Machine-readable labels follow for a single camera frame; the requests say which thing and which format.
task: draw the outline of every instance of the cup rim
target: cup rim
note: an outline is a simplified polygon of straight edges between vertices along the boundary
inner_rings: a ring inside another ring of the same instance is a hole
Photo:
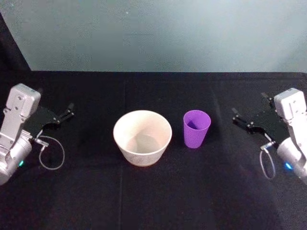
[[[161,148],[159,148],[158,150],[156,150],[156,151],[154,151],[154,152],[149,152],[149,153],[138,153],[138,152],[132,152],[132,151],[130,151],[130,150],[127,150],[127,149],[125,149],[124,147],[122,147],[120,144],[118,144],[118,142],[117,142],[117,140],[116,140],[116,138],[115,138],[115,135],[114,135],[116,125],[118,124],[118,122],[119,122],[124,116],[126,116],[126,115],[128,115],[128,114],[131,114],[131,113],[135,113],[135,112],[150,112],[150,113],[153,113],[153,114],[158,115],[159,117],[161,117],[163,120],[166,121],[166,123],[167,123],[167,125],[168,125],[168,127],[169,127],[169,130],[170,130],[170,135],[169,135],[169,138],[168,138],[168,140],[167,140],[167,142],[166,142],[165,145],[163,145]],[[153,154],[156,154],[156,153],[160,152],[161,150],[165,149],[165,148],[168,146],[169,142],[171,141],[172,135],[173,135],[173,130],[172,130],[172,127],[171,127],[170,123],[168,122],[168,120],[167,120],[165,117],[163,117],[161,114],[156,113],[156,112],[154,112],[154,111],[150,111],[150,110],[134,110],[134,111],[128,112],[128,113],[124,114],[123,116],[121,116],[120,119],[117,120],[117,122],[115,123],[114,128],[113,128],[113,139],[114,139],[114,141],[116,142],[117,146],[120,147],[121,149],[123,149],[124,151],[128,152],[128,153],[131,153],[131,154],[133,154],[133,155],[141,155],[141,156],[153,155]]]
[[[194,112],[194,111],[201,112],[201,113],[203,113],[204,115],[206,115],[206,116],[209,118],[209,123],[208,123],[208,125],[207,125],[205,128],[202,128],[202,129],[191,128],[191,127],[188,126],[188,124],[186,123],[186,121],[185,121],[185,119],[184,119],[185,116],[186,116],[188,113]],[[193,129],[193,130],[195,130],[195,131],[204,131],[204,130],[206,130],[206,129],[208,129],[208,128],[210,127],[210,125],[211,125],[211,118],[210,118],[210,116],[209,116],[206,112],[204,112],[204,111],[202,111],[202,110],[199,110],[199,109],[193,109],[193,110],[187,111],[187,112],[184,114],[184,116],[183,116],[183,123],[184,123],[187,127],[189,127],[190,129]]]

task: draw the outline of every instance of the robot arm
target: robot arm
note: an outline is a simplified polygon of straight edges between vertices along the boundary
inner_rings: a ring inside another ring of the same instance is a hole
[[[274,146],[277,154],[307,184],[307,107],[304,93],[291,88],[274,98],[262,95],[270,102],[270,110],[261,111],[247,122],[233,109],[233,123],[250,134],[264,135],[269,143],[261,150],[267,151]]]
[[[74,115],[73,104],[57,116],[38,106],[40,98],[39,92],[23,84],[11,88],[0,129],[0,185],[9,180],[19,163],[28,156],[34,141],[44,148],[48,146],[39,139],[44,128],[50,124],[59,125]]]

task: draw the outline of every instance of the black fabric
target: black fabric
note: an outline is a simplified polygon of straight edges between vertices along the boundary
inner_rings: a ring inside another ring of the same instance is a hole
[[[30,70],[0,13],[0,70]]]
[[[273,154],[277,176],[259,165],[262,136],[232,124],[231,108],[250,116],[267,106],[261,92],[296,87],[301,73],[2,72],[0,104],[10,88],[43,88],[41,105],[56,113],[74,102],[76,116],[47,134],[66,150],[55,172],[39,165],[37,146],[0,187],[2,229],[294,229],[307,228],[307,186]],[[149,109],[171,124],[173,137],[159,162],[129,164],[112,137],[125,113]],[[206,111],[204,144],[183,143],[182,117]],[[59,153],[47,152],[60,160]]]

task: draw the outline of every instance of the bowl rim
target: bowl rim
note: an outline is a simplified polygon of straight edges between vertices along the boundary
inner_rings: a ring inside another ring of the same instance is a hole
[[[156,114],[156,115],[160,116],[163,120],[166,121],[166,123],[167,123],[167,125],[168,125],[168,127],[169,127],[169,130],[170,130],[170,135],[169,135],[169,138],[168,138],[166,144],[163,145],[160,149],[158,149],[158,150],[156,150],[156,151],[154,151],[154,152],[149,152],[149,153],[138,153],[138,152],[132,152],[132,151],[130,151],[130,150],[127,150],[127,149],[123,148],[120,144],[118,144],[118,142],[117,142],[117,140],[116,140],[116,138],[115,138],[115,135],[114,135],[116,125],[118,124],[118,122],[119,122],[124,116],[126,116],[126,115],[128,115],[128,114],[131,114],[131,113],[135,113],[135,112],[150,112],[150,113],[153,113],[153,114]],[[123,116],[121,116],[120,119],[117,120],[117,122],[115,123],[114,128],[113,128],[113,139],[114,139],[114,141],[116,142],[117,146],[118,146],[120,149],[122,149],[122,150],[124,150],[125,152],[127,152],[127,153],[131,153],[131,154],[133,154],[133,155],[140,155],[140,156],[148,156],[148,155],[153,155],[153,154],[156,154],[156,153],[158,153],[158,152],[161,152],[163,149],[165,149],[165,148],[168,146],[169,142],[170,142],[171,139],[172,139],[172,135],[173,135],[173,130],[172,130],[172,127],[171,127],[170,123],[168,122],[168,120],[167,120],[165,117],[163,117],[161,114],[156,113],[156,112],[154,112],[154,111],[150,111],[150,110],[134,110],[134,111],[131,111],[131,112],[129,112],[129,113],[126,113],[126,114],[124,114]]]

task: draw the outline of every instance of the blue light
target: blue light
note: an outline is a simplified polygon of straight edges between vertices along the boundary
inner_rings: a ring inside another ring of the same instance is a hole
[[[286,163],[285,166],[286,166],[287,169],[290,169],[290,170],[293,169],[292,166],[289,163]]]

